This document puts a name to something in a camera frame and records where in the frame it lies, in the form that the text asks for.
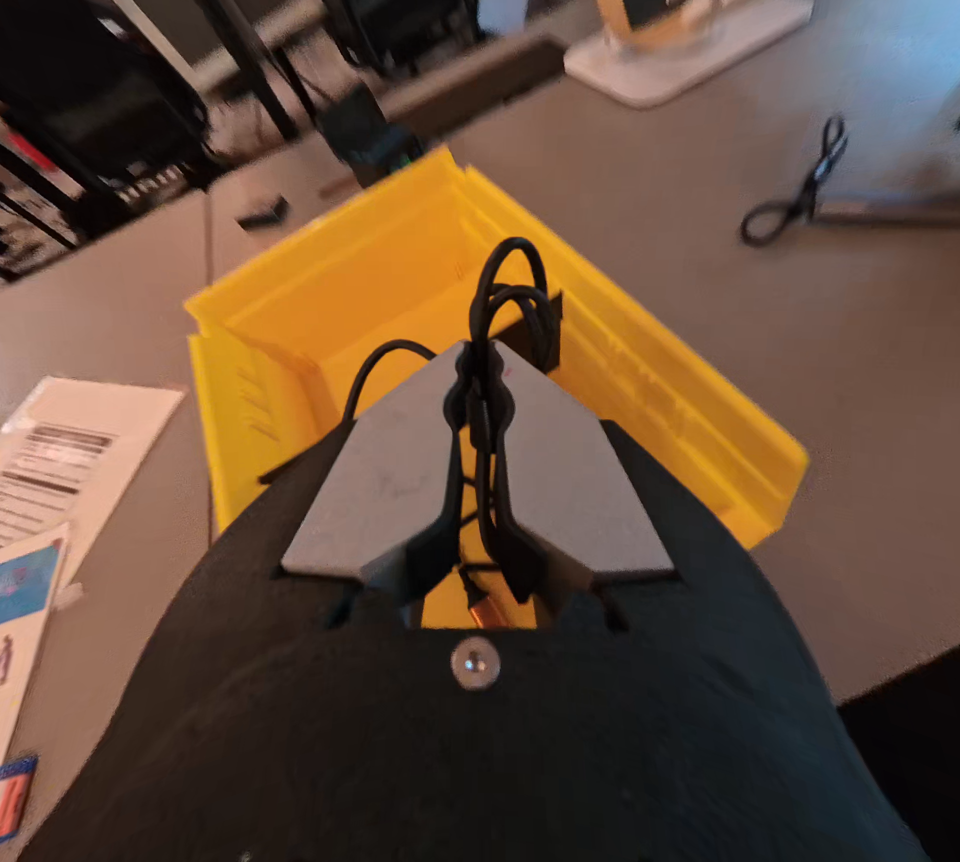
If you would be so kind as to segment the white monitor stand base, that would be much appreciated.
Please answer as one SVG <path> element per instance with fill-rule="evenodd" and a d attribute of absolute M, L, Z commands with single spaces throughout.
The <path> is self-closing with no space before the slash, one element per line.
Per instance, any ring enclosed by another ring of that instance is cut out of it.
<path fill-rule="evenodd" d="M 607 30 L 569 47 L 566 76 L 633 110 L 650 110 L 763 52 L 810 23 L 814 0 L 750 0 L 695 35 L 639 49 Z"/>

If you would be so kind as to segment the black power adapter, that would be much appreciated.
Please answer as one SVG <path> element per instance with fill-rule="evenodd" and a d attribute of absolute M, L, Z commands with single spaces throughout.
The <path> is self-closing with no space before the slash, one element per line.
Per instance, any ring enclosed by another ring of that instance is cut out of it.
<path fill-rule="evenodd" d="M 316 128 L 362 189 L 402 171 L 426 153 L 409 127 L 387 119 L 364 81 L 319 110 Z"/>

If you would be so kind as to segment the small black block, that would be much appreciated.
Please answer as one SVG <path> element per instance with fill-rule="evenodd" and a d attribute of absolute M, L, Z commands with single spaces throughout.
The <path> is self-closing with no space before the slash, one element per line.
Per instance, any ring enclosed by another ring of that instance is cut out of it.
<path fill-rule="evenodd" d="M 270 196 L 248 205 L 235 219 L 244 232 L 281 227 L 290 212 L 290 203 L 280 195 Z"/>

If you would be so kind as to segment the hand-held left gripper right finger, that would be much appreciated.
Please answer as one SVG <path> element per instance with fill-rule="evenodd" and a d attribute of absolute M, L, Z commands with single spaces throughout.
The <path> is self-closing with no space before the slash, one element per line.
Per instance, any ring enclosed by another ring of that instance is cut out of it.
<path fill-rule="evenodd" d="M 501 341 L 489 345 L 494 560 L 556 619 L 579 593 L 674 576 L 601 420 Z"/>

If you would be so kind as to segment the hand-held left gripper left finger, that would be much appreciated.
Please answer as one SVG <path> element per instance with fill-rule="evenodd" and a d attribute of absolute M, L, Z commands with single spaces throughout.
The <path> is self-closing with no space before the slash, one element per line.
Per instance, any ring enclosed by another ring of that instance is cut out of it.
<path fill-rule="evenodd" d="M 450 574 L 469 363 L 469 345 L 457 342 L 354 419 L 281 558 L 286 573 L 355 583 L 401 605 Z"/>

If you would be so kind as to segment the red and blue packet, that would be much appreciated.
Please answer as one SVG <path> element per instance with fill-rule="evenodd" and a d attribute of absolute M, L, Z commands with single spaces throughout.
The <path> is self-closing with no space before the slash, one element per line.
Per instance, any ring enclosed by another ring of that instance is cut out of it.
<path fill-rule="evenodd" d="M 1 766 L 2 844 L 14 839 L 20 830 L 39 761 L 37 755 L 30 754 Z"/>

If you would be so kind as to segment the black scissors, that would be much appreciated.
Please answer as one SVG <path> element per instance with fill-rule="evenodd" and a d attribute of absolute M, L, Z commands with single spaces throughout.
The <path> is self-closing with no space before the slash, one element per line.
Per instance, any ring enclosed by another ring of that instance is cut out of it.
<path fill-rule="evenodd" d="M 844 157 L 849 146 L 849 133 L 841 113 L 830 115 L 822 126 L 820 149 L 797 191 L 786 198 L 772 198 L 758 203 L 743 216 L 738 230 L 739 241 L 749 248 L 761 249 L 775 243 L 797 223 L 808 223 L 814 216 L 820 191 Z"/>

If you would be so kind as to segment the yellow plastic bin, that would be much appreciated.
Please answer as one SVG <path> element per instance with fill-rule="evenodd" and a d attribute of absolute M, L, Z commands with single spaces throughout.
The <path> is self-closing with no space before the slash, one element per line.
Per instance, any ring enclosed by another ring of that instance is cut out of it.
<path fill-rule="evenodd" d="M 628 433 L 745 550 L 779 529 L 804 448 L 709 362 L 521 204 L 441 149 L 354 196 L 189 299 L 189 338 L 213 508 L 225 531 L 261 479 L 339 424 L 363 360 L 408 339 L 469 336 L 484 263 L 530 240 L 561 315 L 550 376 Z"/>

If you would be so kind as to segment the blue printed booklet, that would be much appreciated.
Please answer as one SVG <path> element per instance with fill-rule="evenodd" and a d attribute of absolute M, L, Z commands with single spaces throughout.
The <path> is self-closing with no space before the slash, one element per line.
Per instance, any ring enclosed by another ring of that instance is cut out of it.
<path fill-rule="evenodd" d="M 7 545 L 1 557 L 1 759 L 41 652 L 69 548 L 69 524 Z"/>

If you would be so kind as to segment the white printed paper sheet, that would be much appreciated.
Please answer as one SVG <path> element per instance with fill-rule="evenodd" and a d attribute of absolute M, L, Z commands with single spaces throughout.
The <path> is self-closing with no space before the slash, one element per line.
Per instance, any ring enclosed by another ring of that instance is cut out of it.
<path fill-rule="evenodd" d="M 59 587 L 70 586 L 184 396 L 42 378 L 2 423 L 2 545 L 65 527 Z"/>

